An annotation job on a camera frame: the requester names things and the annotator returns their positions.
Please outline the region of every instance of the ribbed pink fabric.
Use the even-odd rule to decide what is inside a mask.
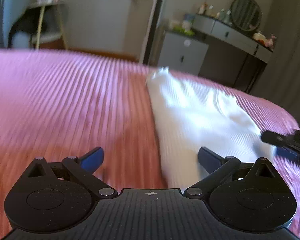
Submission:
[[[36,156],[58,162],[101,146],[105,161],[95,175],[118,191],[166,187],[145,85],[150,70],[73,52],[0,51],[0,238],[10,229],[5,196]],[[234,94],[261,130],[287,134],[298,128],[269,101],[175,74]],[[276,167],[300,204],[300,168],[280,158]],[[296,234],[299,220],[300,205],[291,225]]]

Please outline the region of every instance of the green object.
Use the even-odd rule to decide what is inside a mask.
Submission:
[[[179,27],[179,26],[174,27],[173,31],[182,33],[187,36],[194,36],[194,31],[192,31],[192,30],[186,31],[185,29],[183,29],[182,27]]]

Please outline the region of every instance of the gray curtain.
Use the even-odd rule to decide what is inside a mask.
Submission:
[[[281,106],[300,125],[300,0],[273,0],[265,33],[274,33],[277,45],[251,94]]]

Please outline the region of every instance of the round mirror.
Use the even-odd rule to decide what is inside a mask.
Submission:
[[[261,23],[261,9],[254,0],[234,0],[231,5],[231,19],[240,30],[251,32]]]

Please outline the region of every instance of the pink bedspread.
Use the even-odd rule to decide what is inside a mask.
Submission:
[[[164,188],[146,75],[150,68],[87,54],[41,50],[0,51],[0,238],[10,230],[5,196],[36,156],[58,162],[101,146],[105,161],[96,172],[123,187]],[[287,134],[296,121],[260,98],[205,79],[235,95],[261,130]],[[300,167],[275,165],[298,202],[290,229],[300,235]]]

